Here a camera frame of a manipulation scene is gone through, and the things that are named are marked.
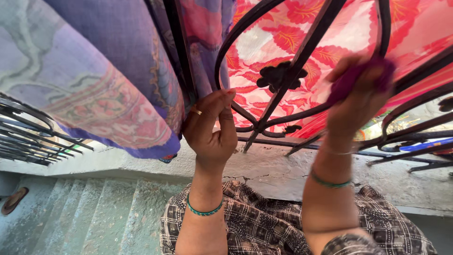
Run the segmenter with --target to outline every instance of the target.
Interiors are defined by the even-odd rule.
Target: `hand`
[[[202,114],[190,112],[183,124],[183,135],[197,154],[197,163],[203,169],[215,171],[223,168],[237,146],[236,128],[231,113],[235,89],[218,90],[196,104]],[[212,132],[219,117],[220,131]]]
[[[335,82],[348,68],[362,61],[365,59],[359,55],[343,58],[326,79]],[[384,106],[391,96],[392,89],[379,93],[374,86],[374,81],[382,75],[383,70],[381,67],[366,69],[348,97],[330,108],[327,119],[329,136],[352,140],[357,130],[370,121]]]

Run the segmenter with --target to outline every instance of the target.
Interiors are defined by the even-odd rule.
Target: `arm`
[[[190,112],[183,126],[184,137],[197,154],[189,203],[199,212],[216,209],[223,198],[223,168],[237,145],[230,105],[235,95],[234,89],[208,95],[197,103],[201,115]],[[217,116],[221,130],[212,133]],[[228,247],[223,207],[210,216],[198,216],[187,207],[175,253],[226,255]]]
[[[350,66],[361,60],[358,56],[342,59],[328,76],[330,81],[339,78]],[[355,132],[365,125],[385,104],[389,93],[374,92],[374,80],[382,68],[366,70],[356,82],[354,90],[341,103],[329,110],[328,134],[321,145],[312,171],[319,179],[335,184],[351,180],[351,155]],[[305,183],[302,203],[302,225],[307,242],[315,255],[333,238],[344,234],[367,235],[359,229],[354,203],[354,190],[348,185],[329,188],[310,175]]]

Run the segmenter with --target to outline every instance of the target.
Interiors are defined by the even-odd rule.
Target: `checkered dress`
[[[184,218],[190,184],[170,198],[161,219],[162,254],[174,255]],[[302,204],[267,199],[247,185],[223,184],[224,215],[228,254],[304,255],[311,254],[302,231]],[[374,241],[357,235],[331,240],[322,255],[436,255],[432,243],[410,220],[370,186],[355,197],[360,227]]]

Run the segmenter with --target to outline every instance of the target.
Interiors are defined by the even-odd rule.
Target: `green bangle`
[[[314,173],[314,170],[313,170],[313,167],[312,167],[312,170],[310,172],[311,176],[313,177],[313,179],[315,180],[315,182],[327,187],[327,188],[331,188],[331,189],[338,189],[338,188],[343,188],[343,187],[346,187],[348,185],[351,184],[352,180],[349,180],[345,183],[340,183],[340,184],[336,184],[336,183],[331,183],[331,182],[327,182],[327,181],[323,181],[321,180],[315,173]]]
[[[218,212],[220,210],[220,208],[222,207],[223,205],[223,196],[222,196],[222,201],[220,202],[220,205],[219,207],[217,207],[216,209],[214,209],[213,211],[210,211],[210,212],[200,212],[200,211],[197,211],[195,209],[193,209],[191,206],[190,206],[190,203],[189,203],[189,194],[187,194],[187,207],[189,207],[190,211],[193,212],[194,214],[196,215],[199,215],[199,216],[210,216],[210,215],[213,215],[214,213]]]

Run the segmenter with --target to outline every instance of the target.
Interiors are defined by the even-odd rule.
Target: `woman's left hand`
[[[235,89],[218,90],[207,95],[196,104],[201,114],[191,111],[183,124],[183,135],[204,170],[222,171],[237,146],[231,113],[231,102],[235,96]],[[221,130],[213,133],[217,117]]]

